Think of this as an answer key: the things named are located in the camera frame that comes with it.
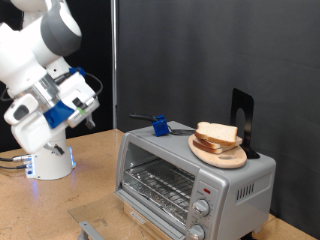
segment cable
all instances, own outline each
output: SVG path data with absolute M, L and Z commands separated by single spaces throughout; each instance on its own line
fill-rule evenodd
M 4 167 L 4 166 L 0 166 L 0 168 L 3 168 L 3 169 L 25 169 L 25 168 L 27 168 L 27 165 L 20 165 L 20 166 L 17 166 L 17 167 Z
M 8 89 L 8 88 L 5 88 L 5 89 L 4 89 L 4 91 L 3 91 L 3 92 L 2 92 L 2 94 L 1 94 L 1 98 L 0 98 L 0 100 L 1 100 L 2 102 L 13 101 L 13 99 L 12 99 L 12 98 L 4 98 L 4 95 L 6 94 L 7 89 Z
M 11 159 L 11 158 L 0 158 L 0 161 L 2 161 L 2 162 L 13 162 L 13 159 Z
M 95 76 L 93 76 L 91 73 L 87 73 L 86 72 L 86 75 L 88 75 L 89 77 L 95 79 L 98 83 L 100 83 L 100 89 L 93 95 L 93 98 L 97 97 L 103 90 L 103 84 L 102 82 Z
M 61 76 L 54 79 L 57 85 L 63 83 L 66 79 L 68 79 L 72 74 L 70 72 L 62 74 Z
M 172 135 L 192 135 L 194 133 L 194 130 L 172 129 L 169 125 L 168 128 L 170 129 L 170 134 Z

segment table surface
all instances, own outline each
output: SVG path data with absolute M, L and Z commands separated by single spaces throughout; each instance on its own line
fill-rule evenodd
M 121 131 L 110 130 L 68 139 L 77 167 L 59 180 L 27 179 L 24 170 L 1 169 L 0 240 L 76 240 L 81 228 L 68 210 L 114 192 L 122 136 Z M 20 149 L 0 153 L 0 157 L 22 154 Z M 1 165 L 14 164 L 1 162 Z M 272 215 L 254 236 L 259 240 L 315 240 Z

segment red indicator light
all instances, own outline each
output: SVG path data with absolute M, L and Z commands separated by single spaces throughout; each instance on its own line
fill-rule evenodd
M 208 189 L 203 189 L 203 191 L 205 191 L 206 193 L 210 194 L 210 191 Z

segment metal bracket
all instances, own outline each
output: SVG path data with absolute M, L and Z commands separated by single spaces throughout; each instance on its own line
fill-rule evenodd
M 82 228 L 82 232 L 78 240 L 89 240 L 89 237 L 91 237 L 92 240 L 105 240 L 88 221 L 81 222 L 79 225 Z
M 62 150 L 62 148 L 59 147 L 57 144 L 54 147 L 52 147 L 51 143 L 48 142 L 43 147 L 49 151 L 52 151 L 52 153 L 57 156 L 62 156 L 64 154 L 64 151 Z
M 88 115 L 88 117 L 86 118 L 86 126 L 89 130 L 92 130 L 96 126 L 92 119 L 92 114 Z

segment toast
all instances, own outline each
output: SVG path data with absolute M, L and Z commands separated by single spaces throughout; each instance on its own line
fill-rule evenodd
M 197 138 L 197 141 L 199 143 L 201 143 L 202 145 L 204 145 L 206 147 L 209 147 L 209 148 L 212 148 L 212 149 L 218 149 L 218 148 L 221 148 L 221 147 L 226 147 L 226 146 L 221 146 L 218 143 L 209 142 L 208 140 L 203 140 L 203 139 L 200 139 L 200 138 Z M 241 144 L 242 144 L 242 138 L 237 136 L 237 138 L 236 138 L 236 146 L 241 145 Z
M 195 136 L 222 146 L 236 146 L 238 128 L 217 123 L 200 122 Z
M 214 154 L 219 154 L 219 153 L 223 153 L 225 151 L 228 151 L 234 147 L 229 147 L 229 146 L 225 146 L 225 147 L 222 147 L 222 148 L 217 148 L 217 149 L 213 149 L 213 148 L 210 148 L 210 147 L 207 147 L 207 146 L 204 146 L 200 143 L 199 139 L 194 139 L 193 140 L 193 146 L 195 146 L 196 148 L 199 148 L 203 151 L 206 151 L 206 152 L 209 152 L 209 153 L 214 153 Z

